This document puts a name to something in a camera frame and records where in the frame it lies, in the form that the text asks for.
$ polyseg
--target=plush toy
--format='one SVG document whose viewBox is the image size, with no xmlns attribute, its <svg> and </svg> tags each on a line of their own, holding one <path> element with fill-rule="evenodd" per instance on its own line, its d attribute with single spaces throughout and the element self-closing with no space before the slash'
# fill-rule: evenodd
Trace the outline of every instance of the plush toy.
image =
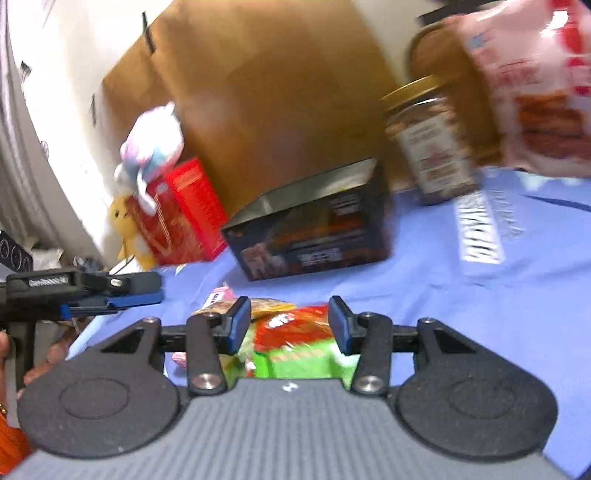
<svg viewBox="0 0 591 480">
<path fill-rule="evenodd" d="M 135 259 L 145 271 L 154 268 L 157 263 L 145 240 L 138 232 L 138 228 L 127 210 L 125 196 L 113 199 L 109 207 L 108 217 L 114 230 L 123 238 L 123 246 L 117 260 L 124 260 L 135 255 Z"/>
<path fill-rule="evenodd" d="M 122 162 L 115 169 L 115 180 L 137 190 L 138 203 L 148 215 L 156 214 L 156 203 L 146 192 L 147 184 L 174 167 L 183 147 L 172 102 L 142 113 L 121 145 Z"/>
</svg>

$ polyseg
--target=yellow plush toy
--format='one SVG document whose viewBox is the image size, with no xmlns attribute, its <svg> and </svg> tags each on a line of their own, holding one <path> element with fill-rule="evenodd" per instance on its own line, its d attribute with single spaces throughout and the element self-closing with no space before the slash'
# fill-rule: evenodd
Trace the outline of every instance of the yellow plush toy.
<svg viewBox="0 0 591 480">
<path fill-rule="evenodd" d="M 135 255 L 135 259 L 145 271 L 154 268 L 157 263 L 148 245 L 138 232 L 138 228 L 127 210 L 126 196 L 117 196 L 109 207 L 109 221 L 123 238 L 123 246 L 117 256 L 117 260 L 124 260 Z"/>
</svg>

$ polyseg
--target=white wall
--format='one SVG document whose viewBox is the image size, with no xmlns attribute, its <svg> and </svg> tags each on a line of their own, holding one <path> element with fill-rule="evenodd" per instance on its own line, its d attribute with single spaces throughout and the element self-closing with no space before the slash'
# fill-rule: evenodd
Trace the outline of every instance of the white wall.
<svg viewBox="0 0 591 480">
<path fill-rule="evenodd" d="M 56 0 L 43 28 L 41 0 L 8 2 L 15 59 L 33 70 L 25 94 L 37 134 L 49 144 L 51 166 L 74 211 L 111 261 L 121 243 L 110 233 L 106 210 L 115 193 L 112 172 L 119 160 L 92 126 L 90 102 L 105 74 L 141 35 L 141 12 L 153 20 L 170 1 Z M 353 1 L 403 81 L 405 49 L 418 30 L 414 18 L 437 4 Z"/>
</svg>

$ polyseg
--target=white curtain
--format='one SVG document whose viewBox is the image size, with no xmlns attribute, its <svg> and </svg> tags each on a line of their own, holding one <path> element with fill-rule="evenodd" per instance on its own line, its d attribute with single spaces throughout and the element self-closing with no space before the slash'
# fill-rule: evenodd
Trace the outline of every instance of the white curtain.
<svg viewBox="0 0 591 480">
<path fill-rule="evenodd" d="M 47 162 L 21 90 L 0 0 L 0 225 L 17 241 L 36 237 L 70 255 L 100 254 Z"/>
</svg>

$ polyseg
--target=blue tablecloth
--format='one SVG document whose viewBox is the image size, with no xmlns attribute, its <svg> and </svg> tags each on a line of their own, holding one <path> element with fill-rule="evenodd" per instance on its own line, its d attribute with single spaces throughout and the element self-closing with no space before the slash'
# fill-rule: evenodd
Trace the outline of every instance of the blue tablecloth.
<svg viewBox="0 0 591 480">
<path fill-rule="evenodd" d="M 559 406 L 545 453 L 571 476 L 591 463 L 591 182 L 487 168 L 480 193 L 421 207 L 396 195 L 394 254 L 360 267 L 250 283 L 226 250 L 211 263 L 161 269 L 166 300 L 98 317 L 83 350 L 144 316 L 186 321 L 215 287 L 298 305 L 340 295 L 401 325 L 436 317 L 541 378 Z M 170 378 L 186 382 L 167 359 Z M 412 374 L 395 355 L 392 384 Z"/>
</svg>

